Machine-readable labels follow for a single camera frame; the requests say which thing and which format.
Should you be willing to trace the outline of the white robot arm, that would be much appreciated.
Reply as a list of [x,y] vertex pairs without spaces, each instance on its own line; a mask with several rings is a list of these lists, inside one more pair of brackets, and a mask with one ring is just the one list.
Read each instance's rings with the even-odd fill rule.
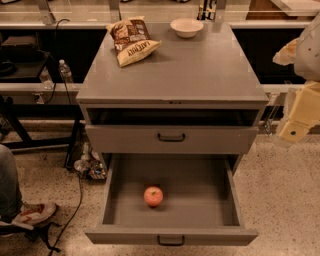
[[301,141],[320,121],[320,15],[278,51],[273,62],[294,65],[305,85],[287,98],[285,114],[276,130],[277,139],[286,146]]

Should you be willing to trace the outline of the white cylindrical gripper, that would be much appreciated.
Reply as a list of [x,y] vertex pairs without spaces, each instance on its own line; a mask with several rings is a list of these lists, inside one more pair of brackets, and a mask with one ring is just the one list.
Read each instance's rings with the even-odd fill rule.
[[[273,57],[278,65],[293,64],[296,58],[297,39],[283,46]],[[309,132],[307,126],[314,126],[320,121],[320,83],[309,82],[296,92],[296,98],[286,121],[278,131],[278,137],[289,143],[301,141]]]

